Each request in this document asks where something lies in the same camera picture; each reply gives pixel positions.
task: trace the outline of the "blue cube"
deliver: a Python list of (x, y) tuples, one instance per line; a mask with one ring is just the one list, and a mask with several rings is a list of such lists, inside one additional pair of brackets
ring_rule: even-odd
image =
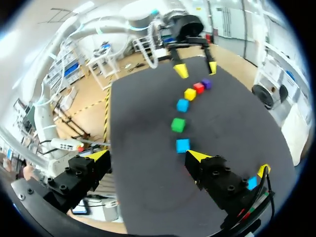
[(248, 189), (253, 190), (257, 186), (257, 176), (254, 176), (248, 180)]
[(190, 140), (189, 139), (179, 139), (176, 143), (177, 146), (177, 153), (185, 153), (187, 150), (190, 149)]
[(186, 99), (180, 99), (178, 101), (178, 104), (177, 104), (177, 110), (179, 112), (183, 112), (185, 113), (186, 111), (188, 111), (188, 108), (189, 108), (189, 101), (186, 100)]

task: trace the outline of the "purple cube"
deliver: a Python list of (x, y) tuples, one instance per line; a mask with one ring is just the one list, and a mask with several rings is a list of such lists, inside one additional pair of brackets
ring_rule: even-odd
[(201, 83), (204, 85), (205, 90), (210, 90), (212, 88), (212, 83), (208, 79), (203, 79)]

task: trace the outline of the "black screw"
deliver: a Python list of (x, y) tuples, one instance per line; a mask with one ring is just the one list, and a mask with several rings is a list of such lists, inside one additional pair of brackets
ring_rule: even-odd
[(52, 185), (55, 181), (54, 181), (53, 178), (48, 178), (47, 182), (48, 182), (49, 185)]
[(70, 170), (71, 170), (70, 167), (65, 167), (65, 172), (66, 172), (66, 173), (69, 173)]
[(242, 179), (241, 180), (241, 185), (242, 186), (247, 186), (248, 185), (248, 180), (247, 179)]
[(24, 196), (23, 194), (19, 194), (19, 195), (18, 195), (18, 198), (19, 198), (21, 201), (23, 201), (23, 200), (25, 199), (25, 196)]
[(218, 177), (219, 176), (219, 172), (218, 171), (213, 171), (212, 175), (213, 175), (213, 177)]
[(32, 189), (28, 189), (28, 194), (33, 194), (34, 193), (34, 191), (32, 190)]
[(60, 189), (60, 191), (63, 192), (63, 193), (68, 192), (68, 187), (67, 187), (66, 185), (64, 185), (64, 184), (60, 185), (60, 186), (59, 186), (59, 189)]
[(82, 172), (81, 172), (81, 171), (77, 171), (77, 172), (76, 172), (76, 176), (77, 176), (77, 177), (80, 177), (81, 175), (82, 175)]
[(229, 185), (229, 186), (227, 187), (227, 190), (228, 190), (228, 192), (233, 193), (233, 192), (235, 191), (234, 185)]

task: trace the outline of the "green cube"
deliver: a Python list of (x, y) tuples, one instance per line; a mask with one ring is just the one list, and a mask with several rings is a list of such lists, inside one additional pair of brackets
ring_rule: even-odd
[(186, 125), (185, 119), (175, 118), (171, 124), (171, 130), (174, 132), (183, 132), (184, 126)]

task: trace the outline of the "red cube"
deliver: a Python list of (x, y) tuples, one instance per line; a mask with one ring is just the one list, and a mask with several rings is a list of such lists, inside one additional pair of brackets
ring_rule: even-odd
[(197, 91), (197, 94), (202, 94), (204, 92), (204, 85), (202, 83), (196, 83), (193, 85), (194, 90)]

